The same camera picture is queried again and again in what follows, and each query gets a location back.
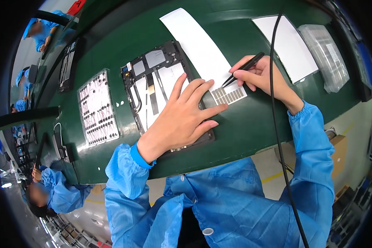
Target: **elastic cuff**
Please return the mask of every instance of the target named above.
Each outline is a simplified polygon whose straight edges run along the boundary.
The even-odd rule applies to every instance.
[[[297,112],[294,116],[291,114],[291,112],[289,112],[289,110],[287,111],[290,120],[300,119],[300,117],[306,114],[307,108],[310,106],[310,104],[303,99],[302,102],[304,103],[302,110]]]
[[[156,164],[156,160],[151,163],[152,165],[146,163],[146,161],[140,156],[138,149],[136,148],[137,143],[138,142],[135,142],[135,144],[131,147],[130,155],[132,159],[142,168],[151,169]]]

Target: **tweezers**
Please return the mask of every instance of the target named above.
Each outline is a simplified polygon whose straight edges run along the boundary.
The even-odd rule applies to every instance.
[[[243,64],[240,68],[238,68],[239,70],[249,70],[252,66],[256,65],[256,63],[259,61],[259,59],[263,58],[263,56],[265,55],[264,52],[259,52],[255,57],[251,58],[250,60],[248,60],[247,63]],[[236,81],[237,78],[235,78],[233,76],[233,74],[222,84],[222,87],[226,87],[228,85],[230,85],[232,82]]]

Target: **workstation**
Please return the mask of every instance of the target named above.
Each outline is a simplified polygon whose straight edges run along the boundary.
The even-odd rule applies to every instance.
[[[48,143],[52,144],[53,127],[56,123],[61,123],[63,143],[71,146],[75,156],[73,164],[63,161],[63,172],[72,183],[105,183],[107,177],[104,168],[115,147],[121,143],[132,145],[139,139],[141,132],[131,111],[130,97],[124,87],[121,68],[141,54],[145,54],[167,41],[176,40],[160,21],[160,17],[180,7],[183,8],[214,41],[228,63],[233,65],[246,54],[258,54],[259,52],[269,54],[270,42],[251,18],[275,15],[279,7],[279,3],[276,4],[276,1],[273,1],[273,4],[262,4],[261,7],[253,3],[249,5],[247,2],[242,6],[238,6],[237,3],[216,3],[213,10],[210,1],[168,2],[158,4],[143,13],[135,12],[133,14],[130,12],[128,13],[129,17],[121,23],[116,23],[117,26],[114,27],[114,23],[110,23],[111,15],[124,12],[131,7],[129,5],[133,4],[137,5],[138,3],[120,5],[115,12],[101,18],[97,11],[92,11],[97,3],[87,1],[79,23],[70,20],[66,27],[61,26],[53,37],[53,45],[42,54],[41,59],[37,62],[39,69],[33,88],[34,108],[59,107],[60,113],[58,116],[36,121],[37,140],[46,132],[49,134]],[[322,14],[321,10],[308,3],[292,1],[292,6],[292,8],[285,8],[284,15],[294,27],[304,24],[324,25],[336,43],[346,67],[356,66],[354,55],[350,53],[351,45],[342,42],[345,39],[345,34],[341,35],[336,32],[338,27],[334,25],[331,17]],[[107,33],[99,33],[99,36],[95,36],[94,32],[97,32],[102,26],[106,27]],[[223,30],[232,30],[232,34],[225,35]],[[73,89],[60,92],[59,78],[64,50],[66,47],[72,46],[76,40],[80,45],[76,45],[73,63],[70,65],[71,70],[69,70],[69,73],[72,73],[71,80],[73,82],[70,84]],[[319,107],[325,123],[342,115],[361,100],[367,100],[361,97],[359,89],[367,86],[361,82],[361,76],[357,70],[348,69],[348,82],[339,92],[329,94],[324,89],[324,80],[318,71],[305,75],[303,79],[293,83],[291,78],[286,76],[288,73],[281,62],[281,57],[276,56],[274,62],[292,89],[307,102]],[[188,64],[192,77],[199,78],[200,75],[193,63],[188,61]],[[210,64],[209,58],[207,58],[206,64]],[[84,135],[84,123],[80,120],[77,90],[103,69],[107,71],[110,88],[109,103],[119,137],[109,142],[90,146]],[[221,165],[251,156],[275,145],[270,100],[261,91],[252,92],[247,87],[244,88],[245,98],[232,103],[227,111],[212,118],[221,123],[213,131],[215,136],[213,142],[199,146],[198,149],[187,149],[171,156],[159,158],[160,166],[152,168],[149,178],[178,175]],[[210,94],[205,94],[202,102],[205,107],[216,105],[213,95]],[[281,142],[291,141],[292,134],[285,107],[278,104],[276,115],[278,116]],[[246,123],[253,128],[245,128]],[[45,147],[43,157],[47,153],[50,153],[50,156],[55,156],[54,147]]]

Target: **hand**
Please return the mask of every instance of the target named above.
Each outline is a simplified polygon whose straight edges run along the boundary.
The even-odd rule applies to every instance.
[[[45,38],[45,46],[48,46],[48,43],[51,41],[51,35],[49,35],[47,38]]]
[[[270,95],[270,57],[264,56],[261,58],[255,66],[251,67],[248,71],[238,70],[248,60],[253,58],[255,55],[248,55],[243,57],[237,62],[231,69],[230,73],[233,73],[234,77],[237,78],[237,85],[241,86],[244,82],[247,86],[255,91],[256,87],[263,90],[266,94]],[[288,108],[292,115],[297,114],[303,109],[304,103],[298,97],[298,95],[288,86],[285,82],[281,72],[273,62],[273,90],[274,97],[282,101]]]
[[[36,168],[36,164],[33,166],[32,177],[34,182],[41,181],[41,171]]]
[[[200,110],[198,103],[214,82],[195,79],[180,94],[185,80],[186,73],[183,73],[176,81],[164,110],[137,143],[139,154],[147,163],[151,163],[169,149],[194,143],[209,129],[218,126],[218,122],[203,120],[228,107],[228,104],[221,104]]]
[[[40,52],[44,52],[44,50],[45,50],[45,44],[42,44],[42,45],[40,46]]]

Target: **yellow floor line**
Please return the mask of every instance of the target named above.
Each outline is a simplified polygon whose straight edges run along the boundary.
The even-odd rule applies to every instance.
[[[98,203],[98,204],[105,204],[105,202],[102,202],[102,201],[93,201],[93,200],[89,200],[89,199],[86,199],[86,201],[88,202],[94,202],[94,203]]]
[[[346,135],[346,133],[348,132],[348,131],[350,131],[350,129],[352,128],[354,126],[354,122],[352,122],[351,124],[350,124],[350,126],[342,133],[342,135],[344,136],[344,135]]]
[[[274,178],[277,178],[279,176],[283,175],[283,172],[279,172],[278,174],[276,175],[273,175],[273,176],[269,176],[268,178],[266,179],[263,179],[262,180],[262,183],[265,183],[265,182],[268,182],[268,181],[271,181],[273,180]],[[93,200],[89,200],[89,199],[86,199],[86,201],[88,202],[94,202],[94,203],[98,203],[98,204],[105,204],[104,202],[101,202],[101,201],[93,201]],[[154,202],[150,202],[150,206],[152,207],[154,205]]]
[[[279,176],[281,176],[281,175],[283,175],[283,174],[284,174],[283,172],[280,172],[280,173],[278,173],[278,174],[276,174],[276,175],[269,176],[268,178],[263,179],[263,180],[262,180],[262,183],[265,183],[265,182],[271,181],[271,180],[273,180],[274,178],[277,178],[277,177],[279,177]]]

